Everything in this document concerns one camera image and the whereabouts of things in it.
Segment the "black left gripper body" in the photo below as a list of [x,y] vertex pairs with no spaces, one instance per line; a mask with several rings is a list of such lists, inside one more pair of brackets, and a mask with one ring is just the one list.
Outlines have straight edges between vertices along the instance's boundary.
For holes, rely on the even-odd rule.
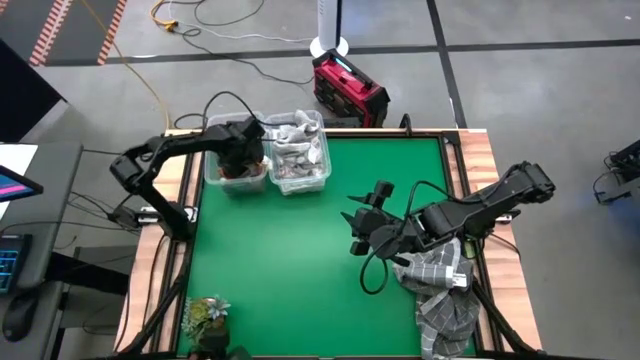
[[249,116],[244,121],[229,121],[223,128],[230,140],[219,151],[220,168],[261,163],[264,156],[262,138],[265,130],[255,116]]

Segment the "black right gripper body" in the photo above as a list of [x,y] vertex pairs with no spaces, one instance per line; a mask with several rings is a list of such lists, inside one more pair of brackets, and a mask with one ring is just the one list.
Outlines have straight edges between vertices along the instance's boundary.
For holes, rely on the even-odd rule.
[[417,218],[410,212],[399,218],[377,207],[361,207],[353,214],[360,220],[359,236],[353,236],[349,252],[365,256],[372,250],[378,258],[396,258],[402,253],[422,253],[429,248],[429,236]]

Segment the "white towel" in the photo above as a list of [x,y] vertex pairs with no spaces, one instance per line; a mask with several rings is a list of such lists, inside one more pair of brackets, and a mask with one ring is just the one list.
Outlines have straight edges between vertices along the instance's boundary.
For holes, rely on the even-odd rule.
[[325,172],[324,151],[318,144],[275,143],[272,154],[276,179],[319,177]]

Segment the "light grey waffle towel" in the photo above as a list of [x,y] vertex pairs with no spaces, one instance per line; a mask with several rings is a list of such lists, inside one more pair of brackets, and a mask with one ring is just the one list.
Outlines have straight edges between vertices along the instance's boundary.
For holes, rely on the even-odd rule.
[[274,139],[281,144],[310,143],[322,128],[322,116],[317,111],[296,110],[288,123],[279,125]]

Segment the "grey towel solid white lines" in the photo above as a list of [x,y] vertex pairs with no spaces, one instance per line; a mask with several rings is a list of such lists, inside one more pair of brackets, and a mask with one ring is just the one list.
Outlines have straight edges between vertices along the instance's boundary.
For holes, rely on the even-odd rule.
[[443,297],[451,290],[465,293],[471,288],[473,265],[462,256],[457,238],[427,252],[402,253],[400,257],[409,265],[393,265],[396,279],[420,301]]

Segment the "dark grey towel dotted lines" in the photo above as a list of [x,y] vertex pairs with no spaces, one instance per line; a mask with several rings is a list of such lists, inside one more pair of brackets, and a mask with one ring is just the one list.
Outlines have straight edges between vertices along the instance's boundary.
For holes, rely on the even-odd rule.
[[458,288],[436,295],[416,296],[415,320],[423,360],[462,355],[478,323],[480,301],[471,291]]

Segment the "clear plastic bin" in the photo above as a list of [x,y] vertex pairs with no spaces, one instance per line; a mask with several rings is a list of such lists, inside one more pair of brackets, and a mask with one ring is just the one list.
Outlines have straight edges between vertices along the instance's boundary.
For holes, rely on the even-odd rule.
[[[216,125],[216,124],[224,124],[229,121],[244,121],[246,118],[249,118],[250,113],[248,112],[239,112],[239,113],[227,113],[222,115],[214,115],[208,118],[207,127]],[[204,180],[208,185],[216,186],[220,188],[226,195],[228,196],[243,196],[246,194],[260,193],[263,192],[266,187],[266,178],[269,174],[269,170],[272,168],[272,161],[266,155],[266,144],[263,145],[265,148],[265,155],[262,158],[262,161],[259,165],[254,166],[250,176],[245,176],[241,178],[227,178],[225,175],[222,175],[222,170],[218,166],[218,155],[214,152],[205,152],[204,155]]]
[[325,182],[328,179],[328,177],[331,175],[331,171],[332,171],[329,147],[328,147],[327,137],[325,134],[324,121],[322,117],[322,128],[321,128],[320,134],[315,139],[313,139],[310,143],[318,144],[323,149],[325,172],[319,177],[308,177],[308,178],[287,179],[287,180],[279,180],[275,178],[272,147],[275,143],[278,143],[278,142],[274,139],[274,135],[276,134],[279,125],[282,123],[288,123],[289,120],[293,117],[294,112],[271,115],[264,120],[264,122],[267,124],[266,153],[269,159],[272,161],[272,168],[269,172],[270,180],[274,185],[276,185],[280,189],[283,195],[293,195],[297,193],[321,191],[324,189]]

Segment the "red and black power station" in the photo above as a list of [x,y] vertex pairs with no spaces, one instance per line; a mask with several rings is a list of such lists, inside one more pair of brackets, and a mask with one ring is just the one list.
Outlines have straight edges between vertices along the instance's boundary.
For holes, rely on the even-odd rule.
[[312,61],[314,95],[318,102],[342,118],[357,118],[359,126],[381,128],[390,97],[384,86],[331,49]]

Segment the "wooden table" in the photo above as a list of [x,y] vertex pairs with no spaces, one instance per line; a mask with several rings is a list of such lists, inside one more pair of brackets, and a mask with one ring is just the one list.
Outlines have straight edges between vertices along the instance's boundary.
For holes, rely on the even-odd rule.
[[[488,133],[485,129],[416,129],[413,137],[443,136],[448,140],[445,170],[453,191],[462,196],[498,179]],[[200,199],[204,156],[179,156],[168,160],[156,178],[159,192],[171,200],[194,205]],[[534,348],[541,347],[522,265],[515,250],[509,225],[499,225],[486,241],[484,255],[478,259],[486,292],[522,339]],[[162,229],[150,225],[139,237],[131,271],[128,306],[122,310],[118,338],[114,348],[121,350],[148,324],[146,310],[153,311],[169,283],[179,272],[185,258],[185,246],[162,238]]]

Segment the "green succulent plant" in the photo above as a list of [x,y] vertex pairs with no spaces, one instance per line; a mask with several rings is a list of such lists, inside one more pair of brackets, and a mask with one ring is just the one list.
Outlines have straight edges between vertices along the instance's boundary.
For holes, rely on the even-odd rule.
[[231,304],[220,296],[186,299],[181,328],[192,350],[225,351],[230,344],[226,325],[230,308]]

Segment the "grey desk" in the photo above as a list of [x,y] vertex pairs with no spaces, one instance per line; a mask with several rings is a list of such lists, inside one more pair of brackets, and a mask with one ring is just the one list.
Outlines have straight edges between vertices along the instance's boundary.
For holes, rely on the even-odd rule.
[[[0,232],[30,234],[32,242],[16,283],[21,291],[39,287],[31,329],[18,342],[7,341],[0,331],[0,360],[48,360],[49,341],[56,334],[58,306],[64,285],[43,283],[68,195],[81,158],[82,145],[74,142],[38,146],[25,176],[43,186],[37,196],[14,200],[0,218]],[[0,296],[0,326],[12,294]]]

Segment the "black cabinet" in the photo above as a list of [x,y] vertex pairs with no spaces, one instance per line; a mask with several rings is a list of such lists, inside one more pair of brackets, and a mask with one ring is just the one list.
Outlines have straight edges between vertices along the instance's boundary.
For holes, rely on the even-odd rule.
[[36,142],[68,108],[66,99],[0,39],[0,143]]

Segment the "computer monitor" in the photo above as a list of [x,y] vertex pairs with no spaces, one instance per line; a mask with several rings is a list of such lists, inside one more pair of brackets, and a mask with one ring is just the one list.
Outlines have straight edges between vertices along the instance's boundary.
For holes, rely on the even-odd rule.
[[0,203],[42,193],[42,185],[0,165]]

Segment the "backlit keyboard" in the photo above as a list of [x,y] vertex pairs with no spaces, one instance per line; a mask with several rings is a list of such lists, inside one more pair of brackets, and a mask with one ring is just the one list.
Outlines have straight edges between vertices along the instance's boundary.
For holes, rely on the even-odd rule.
[[31,242],[31,234],[0,236],[0,295],[9,294],[16,286]]

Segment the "black computer mouse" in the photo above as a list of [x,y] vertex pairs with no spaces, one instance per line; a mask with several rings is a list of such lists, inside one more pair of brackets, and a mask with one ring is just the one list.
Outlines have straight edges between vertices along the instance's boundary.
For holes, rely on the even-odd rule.
[[35,292],[25,292],[15,296],[2,320],[2,335],[9,342],[17,342],[30,332],[38,305]]

